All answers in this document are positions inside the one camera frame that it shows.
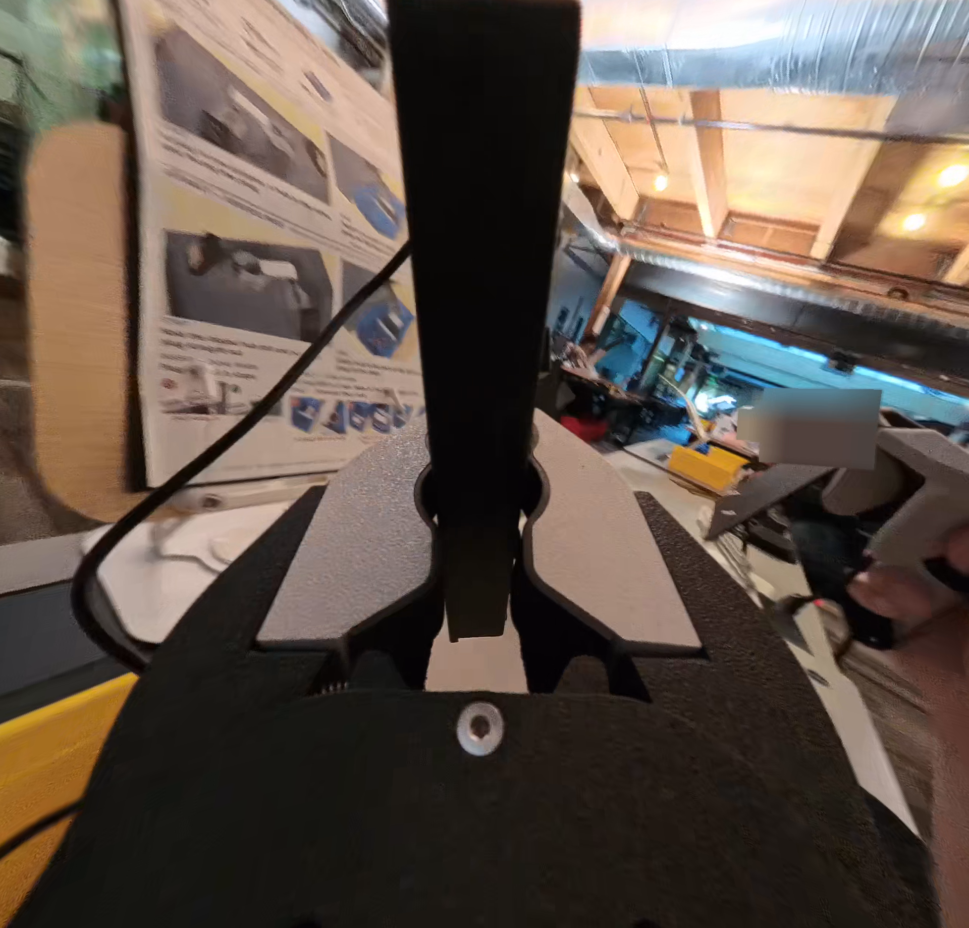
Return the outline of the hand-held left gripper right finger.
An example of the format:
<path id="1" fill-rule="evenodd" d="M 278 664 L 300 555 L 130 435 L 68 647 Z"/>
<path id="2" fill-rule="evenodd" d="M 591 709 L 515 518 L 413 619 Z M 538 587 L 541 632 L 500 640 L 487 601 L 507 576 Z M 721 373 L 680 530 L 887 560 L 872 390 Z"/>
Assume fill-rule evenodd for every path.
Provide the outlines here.
<path id="1" fill-rule="evenodd" d="M 525 674 L 560 675 L 583 655 L 616 671 L 703 653 L 633 491 L 539 409 L 523 488 L 514 626 Z"/>

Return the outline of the white rounded board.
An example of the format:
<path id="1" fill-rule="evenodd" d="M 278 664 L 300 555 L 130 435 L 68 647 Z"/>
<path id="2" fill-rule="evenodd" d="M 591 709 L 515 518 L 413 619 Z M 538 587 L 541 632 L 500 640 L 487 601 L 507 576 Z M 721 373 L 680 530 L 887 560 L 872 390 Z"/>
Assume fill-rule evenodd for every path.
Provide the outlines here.
<path id="1" fill-rule="evenodd" d="M 190 487 L 159 519 L 138 525 L 100 565 L 98 581 L 121 628 L 156 645 L 257 538 L 328 474 Z"/>

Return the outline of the foil-wrapped air duct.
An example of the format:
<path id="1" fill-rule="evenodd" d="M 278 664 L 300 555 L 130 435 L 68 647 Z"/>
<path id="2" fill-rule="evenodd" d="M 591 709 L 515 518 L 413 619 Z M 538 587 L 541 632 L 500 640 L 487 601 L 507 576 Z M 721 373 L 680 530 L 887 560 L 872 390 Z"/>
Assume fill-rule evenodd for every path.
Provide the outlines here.
<path id="1" fill-rule="evenodd" d="M 580 86 L 967 87 L 968 0 L 580 0 Z"/>

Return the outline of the small yellow box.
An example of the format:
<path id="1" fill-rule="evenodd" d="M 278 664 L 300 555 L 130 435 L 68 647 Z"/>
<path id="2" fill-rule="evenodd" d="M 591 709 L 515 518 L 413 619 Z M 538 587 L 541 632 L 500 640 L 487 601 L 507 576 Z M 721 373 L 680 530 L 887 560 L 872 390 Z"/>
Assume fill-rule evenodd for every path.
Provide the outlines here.
<path id="1" fill-rule="evenodd" d="M 676 446 L 667 471 L 677 480 L 716 496 L 730 493 L 752 458 L 716 445 Z"/>

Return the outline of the printed instruction poster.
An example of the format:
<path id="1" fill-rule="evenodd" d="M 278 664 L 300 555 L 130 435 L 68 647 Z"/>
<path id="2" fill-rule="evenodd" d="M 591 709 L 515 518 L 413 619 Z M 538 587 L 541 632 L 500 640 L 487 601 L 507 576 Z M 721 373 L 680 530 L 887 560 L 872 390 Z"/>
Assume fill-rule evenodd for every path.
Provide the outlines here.
<path id="1" fill-rule="evenodd" d="M 407 237 L 394 107 L 311 0 L 115 0 L 143 479 L 273 388 Z"/>

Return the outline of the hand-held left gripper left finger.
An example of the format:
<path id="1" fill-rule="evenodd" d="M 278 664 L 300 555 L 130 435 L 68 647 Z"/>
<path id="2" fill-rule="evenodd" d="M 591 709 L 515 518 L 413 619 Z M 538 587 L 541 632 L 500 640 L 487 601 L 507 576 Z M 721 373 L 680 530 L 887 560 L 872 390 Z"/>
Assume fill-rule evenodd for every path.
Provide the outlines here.
<path id="1" fill-rule="evenodd" d="M 257 637 L 319 647 L 347 666 L 370 651 L 426 672 L 443 625 L 425 421 L 383 437 L 338 472 L 292 558 Z"/>

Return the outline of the person's right hand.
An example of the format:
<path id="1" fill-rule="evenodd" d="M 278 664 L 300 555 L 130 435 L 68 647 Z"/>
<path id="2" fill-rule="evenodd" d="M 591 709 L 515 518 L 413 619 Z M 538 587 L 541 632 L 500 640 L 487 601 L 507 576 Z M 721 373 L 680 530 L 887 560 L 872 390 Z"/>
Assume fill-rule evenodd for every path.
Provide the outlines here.
<path id="1" fill-rule="evenodd" d="M 899 635 L 893 663 L 930 711 L 967 727 L 967 527 L 943 538 L 918 569 L 874 563 L 849 584 L 854 600 L 891 620 Z"/>

